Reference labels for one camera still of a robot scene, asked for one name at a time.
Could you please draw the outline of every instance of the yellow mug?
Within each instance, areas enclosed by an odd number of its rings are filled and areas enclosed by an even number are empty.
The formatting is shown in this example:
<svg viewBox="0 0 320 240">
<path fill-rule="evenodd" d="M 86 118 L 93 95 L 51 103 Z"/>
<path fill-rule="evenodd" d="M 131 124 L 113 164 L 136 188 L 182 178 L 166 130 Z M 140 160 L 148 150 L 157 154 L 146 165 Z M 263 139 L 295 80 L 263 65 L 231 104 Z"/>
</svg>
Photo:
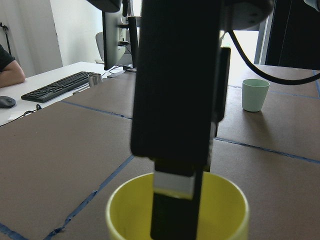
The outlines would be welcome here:
<svg viewBox="0 0 320 240">
<path fill-rule="evenodd" d="M 153 173 L 128 180 L 109 198 L 105 217 L 112 240 L 152 240 L 150 237 Z M 197 240 L 247 240 L 249 205 L 231 181 L 203 173 Z"/>
</svg>

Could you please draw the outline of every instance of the table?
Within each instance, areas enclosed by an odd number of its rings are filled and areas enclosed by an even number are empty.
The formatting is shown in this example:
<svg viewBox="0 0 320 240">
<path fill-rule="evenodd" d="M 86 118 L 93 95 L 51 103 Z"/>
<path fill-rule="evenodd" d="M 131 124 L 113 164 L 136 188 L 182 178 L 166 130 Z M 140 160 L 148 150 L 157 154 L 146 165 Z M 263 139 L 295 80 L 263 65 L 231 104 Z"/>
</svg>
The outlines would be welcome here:
<svg viewBox="0 0 320 240">
<path fill-rule="evenodd" d="M 79 66 L 99 67 L 91 64 Z M 259 68 L 293 79 L 313 74 Z M 66 66 L 54 73 L 63 77 L 66 69 L 66 75 L 79 71 Z M 231 66 L 210 172 L 233 181 L 246 195 L 250 240 L 317 240 L 319 90 L 315 82 L 271 83 L 262 110 L 246 112 L 241 82 L 254 77 L 243 65 Z M 134 86 L 135 73 L 126 72 L 0 128 L 6 137 L 0 142 L 0 239 L 108 239 L 105 207 L 112 192 L 153 172 L 152 161 L 130 152 Z"/>
<path fill-rule="evenodd" d="M 48 72 L 44 72 L 35 76 L 26 78 L 25 82 L 17 85 L 0 88 L 0 96 L 9 96 L 16 100 L 16 105 L 9 109 L 0 109 L 0 125 L 8 123 L 11 116 L 20 116 L 26 111 L 32 111 L 36 109 L 36 102 L 22 100 L 23 94 L 29 93 L 33 90 L 39 89 L 43 86 L 51 84 L 55 81 L 63 79 L 67 76 L 75 74 L 80 71 L 94 72 L 103 75 L 103 78 L 111 75 L 108 71 L 104 70 L 103 64 L 77 62 L 68 66 L 64 66 L 58 69 L 54 69 Z M 121 69 L 114 69 L 113 72 L 121 71 Z M 42 108 L 45 108 L 53 103 L 61 101 L 67 97 L 73 95 L 77 90 L 72 90 L 62 94 L 45 103 L 39 103 Z"/>
</svg>

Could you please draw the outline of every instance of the black cable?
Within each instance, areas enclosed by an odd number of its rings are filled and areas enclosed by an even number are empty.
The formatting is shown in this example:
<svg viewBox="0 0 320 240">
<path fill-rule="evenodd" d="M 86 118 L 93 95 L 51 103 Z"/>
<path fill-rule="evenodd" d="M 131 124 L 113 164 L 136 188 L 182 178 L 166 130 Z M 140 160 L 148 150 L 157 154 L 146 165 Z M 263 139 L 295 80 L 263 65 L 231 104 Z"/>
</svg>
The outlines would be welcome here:
<svg viewBox="0 0 320 240">
<path fill-rule="evenodd" d="M 283 78 L 278 78 L 275 76 L 271 76 L 263 71 L 261 71 L 259 68 L 257 68 L 255 65 L 253 65 L 250 60 L 247 58 L 246 54 L 244 53 L 244 51 L 242 50 L 236 35 L 234 34 L 233 31 L 228 31 L 228 33 L 230 34 L 230 37 L 237 49 L 237 51 L 239 52 L 240 56 L 242 57 L 243 61 L 245 62 L 245 64 L 256 74 L 258 74 L 260 77 L 276 83 L 276 84 L 282 84 L 282 85 L 302 85 L 302 84 L 307 84 L 307 83 L 311 83 L 316 81 L 317 79 L 320 79 L 320 73 L 314 75 L 314 76 L 310 76 L 307 78 L 303 78 L 303 79 L 297 79 L 297 80 L 289 80 L 289 79 L 283 79 Z"/>
<path fill-rule="evenodd" d="M 36 111 L 39 111 L 40 109 L 42 109 L 42 107 L 41 107 L 39 104 L 37 104 L 35 110 L 25 111 L 24 114 L 22 114 L 21 116 L 18 116 L 17 118 L 13 119 L 12 121 L 9 121 L 9 122 L 7 122 L 7 123 L 5 123 L 5 124 L 0 125 L 0 127 L 2 127 L 2 126 L 4 126 L 4 125 L 7 125 L 7 124 L 9 124 L 9 123 L 12 123 L 13 121 L 18 120 L 18 119 L 20 119 L 20 118 L 22 118 L 22 117 L 25 117 L 25 116 L 27 116 L 28 114 L 32 114 L 32 113 L 34 113 L 34 112 L 36 112 Z"/>
<path fill-rule="evenodd" d="M 132 53 L 130 52 L 129 48 L 127 48 L 127 46 L 125 46 L 125 48 L 128 50 L 128 52 L 132 55 Z"/>
<path fill-rule="evenodd" d="M 117 69 L 117 68 L 121 68 L 121 67 L 124 67 L 124 66 L 126 66 L 126 65 L 122 65 L 122 64 L 115 65 L 113 68 L 111 68 L 111 69 L 109 70 L 109 73 L 111 73 L 111 74 L 116 74 L 117 72 L 112 72 L 111 70 Z"/>
</svg>

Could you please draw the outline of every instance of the stainless steel cup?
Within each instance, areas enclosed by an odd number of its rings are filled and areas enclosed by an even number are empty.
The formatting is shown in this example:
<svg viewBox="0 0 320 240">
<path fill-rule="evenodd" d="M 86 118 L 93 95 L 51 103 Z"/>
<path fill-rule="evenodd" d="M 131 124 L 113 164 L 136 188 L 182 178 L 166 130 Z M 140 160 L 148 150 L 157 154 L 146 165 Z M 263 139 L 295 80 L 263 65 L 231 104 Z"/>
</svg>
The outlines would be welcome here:
<svg viewBox="0 0 320 240">
<path fill-rule="evenodd" d="M 92 87 L 94 85 L 102 83 L 102 78 L 100 73 L 92 73 L 88 75 L 89 86 Z"/>
</svg>

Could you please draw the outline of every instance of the blue tape line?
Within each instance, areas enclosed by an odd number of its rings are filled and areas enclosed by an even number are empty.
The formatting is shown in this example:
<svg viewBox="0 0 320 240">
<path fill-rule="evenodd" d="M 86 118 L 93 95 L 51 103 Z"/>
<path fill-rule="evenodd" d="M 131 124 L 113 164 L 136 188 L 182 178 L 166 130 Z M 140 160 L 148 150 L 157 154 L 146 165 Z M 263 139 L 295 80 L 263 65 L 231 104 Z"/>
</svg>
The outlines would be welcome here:
<svg viewBox="0 0 320 240">
<path fill-rule="evenodd" d="M 73 106 L 77 106 L 77 107 L 80 107 L 80 108 L 83 108 L 83 109 L 93 110 L 93 111 L 96 111 L 96 112 L 99 112 L 99 113 L 109 114 L 109 115 L 113 115 L 113 116 L 117 116 L 117 117 L 121 117 L 121 118 L 132 120 L 132 117 L 128 117 L 128 116 L 125 116 L 123 114 L 118 114 L 118 113 L 114 113 L 114 112 L 110 112 L 110 111 L 104 111 L 104 110 L 100 110 L 100 109 L 89 107 L 89 106 L 83 106 L 83 105 L 80 105 L 80 104 L 77 104 L 77 103 L 73 103 L 73 102 L 69 102 L 69 101 L 65 101 L 65 100 L 61 100 L 60 102 L 65 103 L 65 104 L 70 104 L 70 105 L 73 105 Z"/>
<path fill-rule="evenodd" d="M 287 93 L 287 92 L 280 92 L 280 91 L 273 91 L 273 90 L 270 90 L 269 92 L 275 93 L 275 94 L 296 96 L 296 97 L 301 97 L 301 98 L 318 99 L 318 97 L 315 97 L 315 96 L 305 96 L 305 95 L 299 95 L 299 94 L 295 94 L 295 93 Z"/>
<path fill-rule="evenodd" d="M 310 159 L 310 158 L 307 158 L 307 157 L 298 156 L 298 155 L 294 155 L 294 154 L 290 154 L 290 153 L 286 153 L 286 152 L 276 151 L 276 150 L 272 150 L 272 149 L 261 147 L 261 146 L 249 145 L 249 144 L 246 144 L 246 143 L 237 142 L 237 141 L 233 141 L 233 140 L 228 140 L 228 139 L 224 139 L 224 138 L 221 138 L 221 137 L 214 137 L 213 139 L 218 140 L 218 141 L 222 141 L 222 142 L 231 143 L 231 144 L 241 145 L 241 146 L 244 146 L 244 147 L 260 149 L 260 150 L 263 150 L 263 151 L 284 155 L 286 157 L 303 160 L 303 161 L 306 161 L 306 162 L 309 162 L 309 163 L 320 164 L 319 160 L 314 160 L 314 159 Z"/>
<path fill-rule="evenodd" d="M 51 240 L 51 238 L 58 233 L 60 233 L 67 224 L 72 220 L 73 217 L 75 217 L 82 209 L 85 208 L 85 206 L 112 180 L 115 176 L 117 176 L 120 171 L 128 165 L 128 163 L 131 162 L 132 159 L 134 159 L 135 156 L 131 155 L 129 156 L 110 176 L 108 176 L 99 186 L 98 190 L 94 190 L 84 201 L 80 203 L 78 207 L 76 207 L 75 210 L 73 210 L 65 219 L 64 224 L 61 227 L 58 227 L 54 229 L 52 232 L 50 232 L 43 240 Z"/>
<path fill-rule="evenodd" d="M 313 73 L 313 75 L 317 75 L 316 70 L 312 70 L 312 73 Z M 319 99 L 320 99 L 320 83 L 319 83 L 319 79 L 315 81 L 315 86 L 316 86 L 316 89 L 318 91 L 318 96 L 319 96 Z"/>
<path fill-rule="evenodd" d="M 9 238 L 13 240 L 28 240 L 27 238 L 21 236 L 16 231 L 10 230 L 7 226 L 0 223 L 0 233 L 7 235 Z"/>
<path fill-rule="evenodd" d="M 315 84 L 317 85 L 318 88 L 318 94 L 320 96 L 320 85 L 319 85 L 319 80 L 315 81 Z M 241 86 L 234 86 L 234 85 L 228 85 L 228 87 L 232 87 L 232 88 L 237 88 L 237 89 L 242 89 Z M 296 96 L 296 97 L 301 97 L 301 98 L 309 98 L 309 99 L 319 99 L 319 97 L 315 97 L 315 96 L 305 96 L 305 95 L 299 95 L 299 94 L 295 94 L 295 93 L 288 93 L 288 92 L 281 92 L 281 91 L 273 91 L 273 90 L 269 90 L 270 93 L 274 93 L 274 94 L 283 94 L 283 95 L 290 95 L 290 96 Z"/>
</svg>

